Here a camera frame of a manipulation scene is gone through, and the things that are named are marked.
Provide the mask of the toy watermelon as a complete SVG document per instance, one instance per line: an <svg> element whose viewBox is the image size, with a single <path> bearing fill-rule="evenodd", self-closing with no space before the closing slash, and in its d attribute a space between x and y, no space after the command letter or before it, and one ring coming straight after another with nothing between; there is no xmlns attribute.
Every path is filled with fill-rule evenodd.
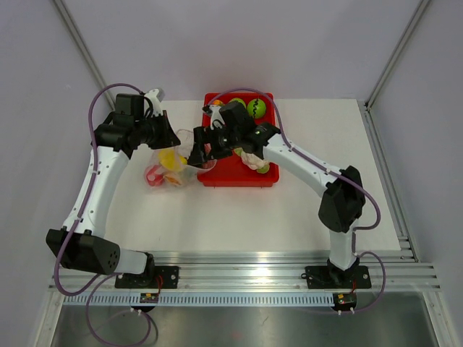
<svg viewBox="0 0 463 347"><path fill-rule="evenodd" d="M260 98L254 98L247 104L247 112L254 119L263 118L266 111L266 103Z"/></svg>

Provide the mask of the toy cauliflower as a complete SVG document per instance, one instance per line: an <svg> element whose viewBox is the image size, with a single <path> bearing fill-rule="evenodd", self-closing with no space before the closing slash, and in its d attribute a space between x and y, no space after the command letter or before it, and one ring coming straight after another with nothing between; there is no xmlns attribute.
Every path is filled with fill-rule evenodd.
<svg viewBox="0 0 463 347"><path fill-rule="evenodd" d="M259 174L266 174L270 169L270 163L260 159L252 153L246 153L242 148L236 148L234 152L240 157L243 164Z"/></svg>

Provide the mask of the yellow toy mango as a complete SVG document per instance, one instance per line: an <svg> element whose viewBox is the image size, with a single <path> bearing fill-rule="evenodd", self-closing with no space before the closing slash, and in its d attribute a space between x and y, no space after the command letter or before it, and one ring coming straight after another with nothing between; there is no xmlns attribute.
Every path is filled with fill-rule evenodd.
<svg viewBox="0 0 463 347"><path fill-rule="evenodd" d="M166 170L174 172L182 171L187 165L187 159L172 149L160 151L158 161Z"/></svg>

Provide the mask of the clear zip top bag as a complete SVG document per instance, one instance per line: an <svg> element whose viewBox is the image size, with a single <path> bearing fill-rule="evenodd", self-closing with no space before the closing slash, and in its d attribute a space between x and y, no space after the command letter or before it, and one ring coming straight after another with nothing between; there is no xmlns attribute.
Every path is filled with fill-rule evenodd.
<svg viewBox="0 0 463 347"><path fill-rule="evenodd" d="M144 179L148 186L184 187L198 181L198 177L208 173L216 166L216 160L210 160L197 166L187 163L194 144L193 132L180 129L176 132L180 145L154 150L145 169Z"/></svg>

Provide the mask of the red toy apple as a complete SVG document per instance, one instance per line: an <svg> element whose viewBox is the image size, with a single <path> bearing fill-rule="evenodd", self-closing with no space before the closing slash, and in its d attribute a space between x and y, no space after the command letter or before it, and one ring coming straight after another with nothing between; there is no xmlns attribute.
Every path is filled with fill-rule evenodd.
<svg viewBox="0 0 463 347"><path fill-rule="evenodd" d="M148 166L145 170L145 181L150 187L159 187L164 183L163 167L160 165Z"/></svg>

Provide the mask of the toy pineapple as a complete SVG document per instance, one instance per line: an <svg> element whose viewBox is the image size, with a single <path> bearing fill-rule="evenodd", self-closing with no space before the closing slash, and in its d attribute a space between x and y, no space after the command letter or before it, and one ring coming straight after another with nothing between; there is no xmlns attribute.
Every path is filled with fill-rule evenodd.
<svg viewBox="0 0 463 347"><path fill-rule="evenodd" d="M184 169L183 171L167 171L163 175L164 181L173 185L174 187L184 187L191 184L196 179L196 173L190 169Z"/></svg>

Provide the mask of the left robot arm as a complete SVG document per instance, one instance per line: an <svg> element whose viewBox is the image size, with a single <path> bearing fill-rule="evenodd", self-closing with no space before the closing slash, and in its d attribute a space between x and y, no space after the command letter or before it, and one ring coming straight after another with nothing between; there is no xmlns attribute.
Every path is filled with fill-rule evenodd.
<svg viewBox="0 0 463 347"><path fill-rule="evenodd" d="M161 106L163 90L116 96L110 120L90 128L90 162L69 216L51 229L46 244L56 256L54 277L62 268L95 275L127 275L141 288L156 280L153 256L121 248L106 239L106 221L119 180L141 145L153 150L179 145Z"/></svg>

